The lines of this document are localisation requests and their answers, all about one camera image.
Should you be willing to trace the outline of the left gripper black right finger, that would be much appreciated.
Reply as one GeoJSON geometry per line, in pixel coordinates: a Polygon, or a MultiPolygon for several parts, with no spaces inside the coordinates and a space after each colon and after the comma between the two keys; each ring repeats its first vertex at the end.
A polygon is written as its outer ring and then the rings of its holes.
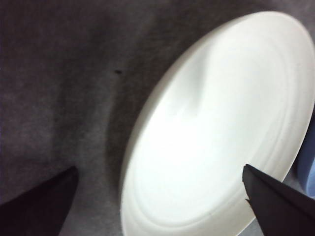
{"type": "Polygon", "coordinates": [[[265,236],[313,236],[315,201],[247,164],[242,181],[265,236]]]}

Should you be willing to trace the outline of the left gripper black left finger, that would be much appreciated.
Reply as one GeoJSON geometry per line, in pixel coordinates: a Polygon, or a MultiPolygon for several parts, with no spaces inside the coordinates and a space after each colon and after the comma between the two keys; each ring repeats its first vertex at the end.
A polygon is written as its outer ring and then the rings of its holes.
{"type": "Polygon", "coordinates": [[[2,236],[58,236],[71,209],[79,173],[74,166],[0,206],[2,236]]]}

